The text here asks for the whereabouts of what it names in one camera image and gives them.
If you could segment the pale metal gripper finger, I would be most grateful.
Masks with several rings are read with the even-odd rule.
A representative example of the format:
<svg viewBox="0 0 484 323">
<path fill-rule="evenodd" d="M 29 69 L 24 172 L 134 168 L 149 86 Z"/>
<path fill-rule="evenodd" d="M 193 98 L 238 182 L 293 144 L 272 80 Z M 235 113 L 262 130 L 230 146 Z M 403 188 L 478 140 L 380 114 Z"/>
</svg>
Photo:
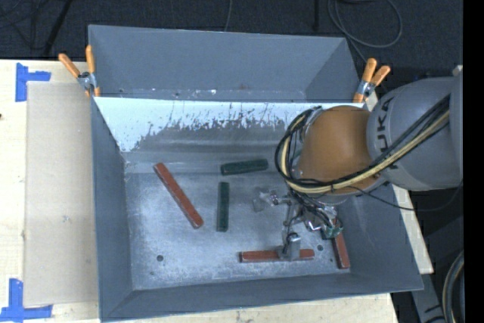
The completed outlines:
<svg viewBox="0 0 484 323">
<path fill-rule="evenodd" d="M 283 245 L 278 249 L 282 260 L 295 261 L 300 258 L 302 238 L 296 232 L 288 232 L 283 237 Z"/>
<path fill-rule="evenodd" d="M 275 207 L 280 203 L 278 192 L 271 188 L 256 187 L 253 197 L 253 210 L 260 213 L 269 207 Z"/>
</svg>

